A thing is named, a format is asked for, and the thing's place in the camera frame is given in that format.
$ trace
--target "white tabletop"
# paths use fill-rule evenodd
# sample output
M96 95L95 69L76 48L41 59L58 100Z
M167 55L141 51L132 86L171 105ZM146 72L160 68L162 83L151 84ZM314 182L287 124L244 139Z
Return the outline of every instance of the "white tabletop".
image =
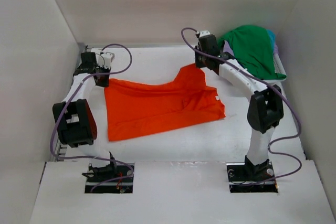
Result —
M116 56L112 71L128 64L125 51L110 51ZM113 77L162 84L194 61L187 47L131 48L131 52L132 67ZM225 105L223 120L115 143L107 140L103 89L95 87L89 105L98 127L97 141L116 159L135 162L134 192L84 194L81 173L87 171L88 160L48 163L31 223L335 223L314 163L305 160L299 139L272 148L303 162L300 172L277 180L278 194L229 192L223 162L242 162L247 153L251 134L248 102L230 83L204 71L207 85L218 89ZM274 138L295 132L285 107ZM68 148L67 155L77 155L77 151ZM288 157L270 155L270 159L276 175L298 166Z

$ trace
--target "green fabric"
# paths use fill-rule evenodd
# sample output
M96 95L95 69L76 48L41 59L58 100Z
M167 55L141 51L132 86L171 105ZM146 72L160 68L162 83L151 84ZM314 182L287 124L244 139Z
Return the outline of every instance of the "green fabric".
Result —
M237 61L261 80L282 80L286 75L275 73L273 49L266 29L253 25L239 26L218 40L223 46L226 40Z

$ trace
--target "orange shirt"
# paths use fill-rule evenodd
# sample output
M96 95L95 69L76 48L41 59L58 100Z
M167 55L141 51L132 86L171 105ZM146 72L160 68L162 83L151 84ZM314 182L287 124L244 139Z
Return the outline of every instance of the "orange shirt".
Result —
M170 131L225 117L217 89L195 64L162 85L110 79L105 88L109 141Z

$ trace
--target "wall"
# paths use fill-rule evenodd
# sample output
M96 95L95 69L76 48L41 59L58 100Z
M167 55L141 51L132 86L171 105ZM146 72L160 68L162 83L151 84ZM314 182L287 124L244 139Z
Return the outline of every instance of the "wall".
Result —
M55 0L0 6L0 223L28 223L78 46Z
M182 43L185 26L221 35L249 23L277 32L297 0L56 1L79 42L162 44Z
M278 35L286 94L303 122L302 144L314 159L336 214L335 0L299 0Z

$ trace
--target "black mounting base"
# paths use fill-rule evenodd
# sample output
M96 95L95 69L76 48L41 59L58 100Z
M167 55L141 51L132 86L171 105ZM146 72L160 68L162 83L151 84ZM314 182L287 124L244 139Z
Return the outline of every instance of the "black mounting base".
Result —
M231 193L277 193L278 187L275 180L270 180L257 185L246 186L274 177L274 170L271 162L251 167L248 158L245 163L227 164L227 176Z

